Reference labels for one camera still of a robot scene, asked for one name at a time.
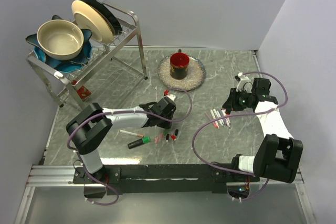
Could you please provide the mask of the pink cap white pen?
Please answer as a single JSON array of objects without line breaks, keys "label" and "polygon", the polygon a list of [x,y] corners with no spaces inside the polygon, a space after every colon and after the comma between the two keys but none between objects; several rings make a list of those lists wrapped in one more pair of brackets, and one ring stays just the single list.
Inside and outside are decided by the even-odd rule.
[{"label": "pink cap white pen", "polygon": [[216,127],[217,129],[219,129],[218,122],[216,121],[216,115],[215,115],[215,113],[214,113],[214,111],[213,111],[212,109],[210,109],[210,113],[211,113],[212,118],[215,120],[215,121],[214,121],[214,125],[215,125],[215,127]]}]

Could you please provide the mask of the green cap black highlighter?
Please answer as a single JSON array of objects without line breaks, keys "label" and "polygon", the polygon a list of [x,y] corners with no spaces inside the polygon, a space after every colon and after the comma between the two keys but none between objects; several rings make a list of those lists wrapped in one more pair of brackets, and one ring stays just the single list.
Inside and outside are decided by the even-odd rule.
[{"label": "green cap black highlighter", "polygon": [[133,148],[136,148],[136,147],[139,147],[141,145],[144,145],[144,144],[147,144],[149,143],[151,140],[150,140],[150,137],[149,136],[144,136],[143,138],[140,138],[136,141],[133,141],[131,143],[128,144],[128,149],[133,149]]}]

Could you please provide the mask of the peach tip white pen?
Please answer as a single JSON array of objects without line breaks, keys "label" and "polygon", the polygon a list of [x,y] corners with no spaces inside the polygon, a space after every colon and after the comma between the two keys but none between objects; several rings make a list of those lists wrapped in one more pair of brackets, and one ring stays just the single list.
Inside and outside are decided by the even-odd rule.
[{"label": "peach tip white pen", "polygon": [[139,137],[139,138],[143,138],[144,137],[144,135],[140,134],[140,133],[134,133],[134,132],[129,132],[129,131],[125,131],[125,130],[119,130],[119,132],[122,133],[122,134],[136,136],[136,137]]}]

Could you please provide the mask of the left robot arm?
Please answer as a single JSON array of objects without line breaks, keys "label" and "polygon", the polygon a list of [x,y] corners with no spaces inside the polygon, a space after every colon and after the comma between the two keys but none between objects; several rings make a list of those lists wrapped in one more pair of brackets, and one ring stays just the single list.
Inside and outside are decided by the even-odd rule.
[{"label": "left robot arm", "polygon": [[176,110],[175,95],[129,109],[104,109],[92,103],[66,125],[66,131],[86,167],[85,176],[93,183],[104,177],[98,146],[110,129],[158,126],[169,129]]}]

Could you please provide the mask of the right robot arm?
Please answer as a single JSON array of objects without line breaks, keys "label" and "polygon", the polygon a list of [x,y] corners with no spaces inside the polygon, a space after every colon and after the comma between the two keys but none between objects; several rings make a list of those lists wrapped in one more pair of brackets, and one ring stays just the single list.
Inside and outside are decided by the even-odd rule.
[{"label": "right robot arm", "polygon": [[266,78],[250,80],[243,73],[235,77],[238,85],[232,88],[222,109],[231,112],[252,109],[264,135],[256,155],[238,154],[230,170],[231,178],[242,181],[247,175],[292,183],[299,167],[303,143],[287,130],[280,115],[276,97],[270,95],[271,82]]}]

